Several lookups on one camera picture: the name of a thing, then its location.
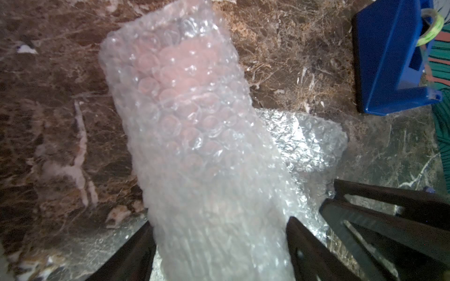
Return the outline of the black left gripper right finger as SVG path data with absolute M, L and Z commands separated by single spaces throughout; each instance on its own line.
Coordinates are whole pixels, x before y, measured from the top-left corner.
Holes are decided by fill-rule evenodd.
M 291 262 L 297 281 L 359 281 L 297 218 L 286 226 Z

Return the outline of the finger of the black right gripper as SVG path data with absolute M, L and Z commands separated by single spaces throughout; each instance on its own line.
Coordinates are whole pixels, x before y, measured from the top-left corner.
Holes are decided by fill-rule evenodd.
M 369 280 L 394 281 L 396 277 L 358 240 L 347 222 L 394 265 L 401 281 L 449 280 L 450 221 L 442 218 L 449 213 L 449 205 L 434 199 L 394 203 L 404 207 L 402 215 L 336 199 L 325 200 L 320 213 Z
M 400 217 L 428 226 L 450 230 L 450 205 L 439 195 L 426 191 L 406 190 L 334 180 L 338 196 L 360 196 L 403 207 Z

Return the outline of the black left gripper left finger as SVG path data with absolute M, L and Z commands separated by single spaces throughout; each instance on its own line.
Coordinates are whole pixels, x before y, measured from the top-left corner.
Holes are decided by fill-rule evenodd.
M 89 281 L 148 281 L 157 245 L 153 228 L 146 222 Z

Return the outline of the bubble wrap sheet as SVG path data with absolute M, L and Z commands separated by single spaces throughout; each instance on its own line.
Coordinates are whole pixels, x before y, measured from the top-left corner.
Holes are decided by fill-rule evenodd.
M 132 169 L 168 281 L 291 281 L 286 227 L 321 242 L 329 171 L 348 144 L 309 114 L 253 107 L 210 1 L 176 1 L 101 43 Z

